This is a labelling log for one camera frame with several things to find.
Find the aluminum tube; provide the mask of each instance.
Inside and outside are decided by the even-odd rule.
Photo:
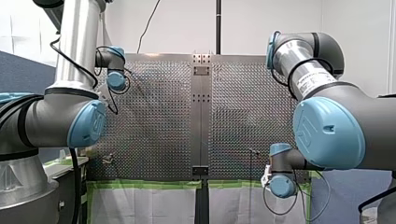
[[[274,67],[279,74],[289,78],[291,70],[297,63],[311,58],[313,58],[313,50],[307,42],[291,40],[276,50]],[[295,69],[291,78],[291,87],[297,99],[302,100],[317,87],[335,81],[336,79],[319,62],[311,61]]]
[[[99,14],[106,8],[103,0],[66,0],[59,49],[79,65],[93,72]],[[56,76],[50,88],[92,91],[93,79],[58,55]]]

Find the metal bracket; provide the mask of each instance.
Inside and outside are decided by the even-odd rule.
[[[194,66],[194,75],[195,76],[209,76],[209,67],[208,66]]]
[[[192,166],[192,175],[208,175],[209,166]]]

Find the silver robot arm segment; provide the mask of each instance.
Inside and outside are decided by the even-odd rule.
[[[96,53],[105,0],[66,0],[64,5],[46,5],[46,10],[50,7],[55,11],[62,7],[62,17],[59,11],[49,16],[57,28],[62,18],[59,51],[91,73],[95,66],[108,68],[108,87],[121,91],[123,50],[101,47],[107,51],[100,51],[101,57]],[[92,87],[94,77],[70,60],[58,56],[55,81],[44,96],[0,94],[0,218],[6,223],[57,223],[58,184],[48,181],[38,148],[89,147],[104,128],[106,106]]]

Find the metal pole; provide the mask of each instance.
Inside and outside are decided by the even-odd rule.
[[[216,1],[216,54],[221,54],[221,0]]]

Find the black rubber ring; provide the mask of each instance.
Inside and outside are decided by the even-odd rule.
[[[33,103],[29,102],[28,104],[25,104],[21,110],[20,114],[18,115],[18,135],[20,136],[21,141],[27,146],[27,147],[35,147],[33,144],[29,141],[29,138],[26,133],[26,115],[27,111],[29,110],[30,105]]]
[[[271,174],[292,174],[293,171],[271,171]]]
[[[35,149],[28,150],[28,151],[0,155],[0,161],[15,161],[18,159],[33,157],[37,154],[38,154],[38,148],[35,148]]]
[[[92,98],[93,100],[99,99],[99,96],[90,91],[78,90],[78,89],[71,89],[71,88],[51,88],[46,89],[46,95],[49,94],[70,94],[70,95],[79,95],[79,96],[86,96]]]
[[[52,3],[52,4],[40,4],[40,3],[37,3],[36,1],[33,1],[33,2],[35,2],[35,4],[38,7],[42,7],[42,8],[55,8],[55,7],[59,7],[64,4],[64,1],[62,1],[62,0],[59,0],[58,2]]]
[[[317,33],[312,33],[312,36],[314,37],[314,57],[317,58],[319,55],[319,37]]]
[[[349,83],[349,82],[342,82],[342,81],[332,82],[332,83],[325,84],[325,85],[323,85],[323,86],[319,86],[319,87],[317,87],[316,89],[312,90],[311,92],[309,92],[309,94],[307,94],[307,95],[304,97],[303,100],[308,99],[308,98],[314,96],[315,94],[317,94],[317,93],[320,92],[320,91],[323,91],[323,90],[325,90],[325,89],[327,89],[327,88],[334,87],[334,86],[352,86],[352,87],[358,88],[357,86],[355,86],[355,85],[353,85],[353,84],[351,84],[351,83]]]

